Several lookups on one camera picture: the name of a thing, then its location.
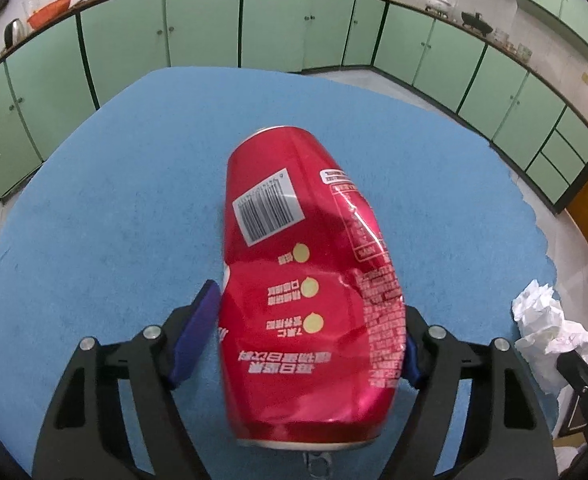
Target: aluminum beverage can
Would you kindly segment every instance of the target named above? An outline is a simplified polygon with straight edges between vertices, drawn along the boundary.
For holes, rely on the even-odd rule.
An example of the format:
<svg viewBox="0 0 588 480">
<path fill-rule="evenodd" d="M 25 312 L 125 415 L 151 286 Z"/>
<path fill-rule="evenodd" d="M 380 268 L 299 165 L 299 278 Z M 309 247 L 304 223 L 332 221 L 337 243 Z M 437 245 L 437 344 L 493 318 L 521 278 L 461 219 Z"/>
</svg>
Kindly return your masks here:
<svg viewBox="0 0 588 480">
<path fill-rule="evenodd" d="M 338 450 L 376 438 L 405 351 L 405 305 L 368 202 L 294 126 L 228 161 L 219 317 L 226 407 L 242 444 Z"/>
</svg>

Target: blue table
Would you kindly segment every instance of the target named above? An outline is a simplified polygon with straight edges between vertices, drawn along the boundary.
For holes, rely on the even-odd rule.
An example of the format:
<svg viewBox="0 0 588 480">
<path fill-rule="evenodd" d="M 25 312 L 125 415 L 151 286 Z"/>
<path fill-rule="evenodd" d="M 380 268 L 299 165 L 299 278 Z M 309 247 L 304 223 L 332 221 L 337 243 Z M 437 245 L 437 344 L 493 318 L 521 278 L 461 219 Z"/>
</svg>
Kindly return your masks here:
<svg viewBox="0 0 588 480">
<path fill-rule="evenodd" d="M 253 131 L 294 124 L 325 145 L 372 204 L 405 297 L 461 339 L 516 337 L 510 301 L 554 283 L 547 241 L 487 142 L 409 104 L 321 78 L 218 68 L 151 73 L 90 117 L 24 190 L 0 234 L 0 438 L 27 470 L 52 392 L 78 341 L 130 339 L 222 277 L 226 161 Z M 469 385 L 441 468 L 453 463 Z M 137 463 L 146 467 L 122 388 Z M 214 480 L 305 477 L 299 453 L 238 447 L 212 335 L 175 392 Z M 375 479 L 414 393 L 399 389 L 383 435 L 337 453 L 336 478 Z M 556 400 L 544 399 L 550 425 Z"/>
</svg>

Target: crumpled white tissue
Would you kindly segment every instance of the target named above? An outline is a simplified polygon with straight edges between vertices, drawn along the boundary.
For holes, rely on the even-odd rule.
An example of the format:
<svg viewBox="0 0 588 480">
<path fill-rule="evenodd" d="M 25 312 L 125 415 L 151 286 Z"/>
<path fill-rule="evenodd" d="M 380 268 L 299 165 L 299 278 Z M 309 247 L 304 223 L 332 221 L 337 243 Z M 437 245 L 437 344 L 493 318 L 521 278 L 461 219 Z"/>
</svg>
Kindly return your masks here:
<svg viewBox="0 0 588 480">
<path fill-rule="evenodd" d="M 530 364 L 541 389 L 557 396 L 567 386 L 556 370 L 558 355 L 576 349 L 588 364 L 588 332 L 582 324 L 565 319 L 553 294 L 551 286 L 532 280 L 512 301 L 512 315 L 521 335 L 514 346 Z"/>
</svg>

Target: orange plastic basin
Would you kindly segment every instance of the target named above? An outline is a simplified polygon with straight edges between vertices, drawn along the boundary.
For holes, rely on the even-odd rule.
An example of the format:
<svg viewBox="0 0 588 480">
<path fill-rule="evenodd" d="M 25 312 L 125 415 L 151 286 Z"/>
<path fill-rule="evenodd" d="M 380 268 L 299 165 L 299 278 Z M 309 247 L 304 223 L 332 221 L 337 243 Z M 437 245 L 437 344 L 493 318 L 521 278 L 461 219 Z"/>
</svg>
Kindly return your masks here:
<svg viewBox="0 0 588 480">
<path fill-rule="evenodd" d="M 47 4 L 45 7 L 41 7 L 39 10 L 34 12 L 34 14 L 27 19 L 27 23 L 29 23 L 30 27 L 34 30 L 38 30 L 48 21 L 53 20 L 68 10 L 71 1 L 72 0 L 56 0 L 50 4 Z"/>
</svg>

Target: yellow circle icon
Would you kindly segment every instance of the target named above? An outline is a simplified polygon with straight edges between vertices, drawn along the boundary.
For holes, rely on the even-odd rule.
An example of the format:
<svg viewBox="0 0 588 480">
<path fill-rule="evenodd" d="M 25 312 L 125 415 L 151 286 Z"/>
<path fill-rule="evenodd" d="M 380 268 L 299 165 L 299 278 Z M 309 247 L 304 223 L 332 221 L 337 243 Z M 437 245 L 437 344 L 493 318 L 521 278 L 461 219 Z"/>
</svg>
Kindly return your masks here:
<svg viewBox="0 0 588 480">
<path fill-rule="evenodd" d="M 324 324 L 323 316 L 312 312 L 303 320 L 303 330 L 308 334 L 315 334 L 323 328 Z"/>
<path fill-rule="evenodd" d="M 318 292 L 318 281 L 309 276 L 300 284 L 300 293 L 306 298 L 313 298 Z"/>
<path fill-rule="evenodd" d="M 304 264 L 309 260 L 309 248 L 305 244 L 296 244 L 292 249 L 294 259 L 300 264 Z"/>
</svg>

